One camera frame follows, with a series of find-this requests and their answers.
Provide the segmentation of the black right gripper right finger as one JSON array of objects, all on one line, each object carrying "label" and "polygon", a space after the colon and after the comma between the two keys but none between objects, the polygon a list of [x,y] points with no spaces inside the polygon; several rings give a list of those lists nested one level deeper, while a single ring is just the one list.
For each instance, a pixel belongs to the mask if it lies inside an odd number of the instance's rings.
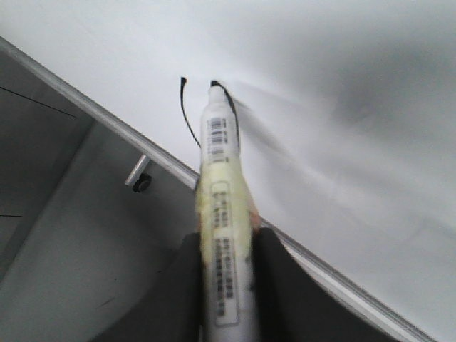
[{"label": "black right gripper right finger", "polygon": [[262,341],[393,341],[324,291],[287,252],[276,233],[252,240]]}]

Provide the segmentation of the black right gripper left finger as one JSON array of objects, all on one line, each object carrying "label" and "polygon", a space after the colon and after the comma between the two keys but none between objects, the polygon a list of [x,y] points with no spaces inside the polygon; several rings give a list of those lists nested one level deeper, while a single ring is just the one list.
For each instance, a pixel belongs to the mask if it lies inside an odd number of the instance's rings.
[{"label": "black right gripper left finger", "polygon": [[198,341],[202,322],[200,235],[185,236],[172,263],[122,318],[93,341]]}]

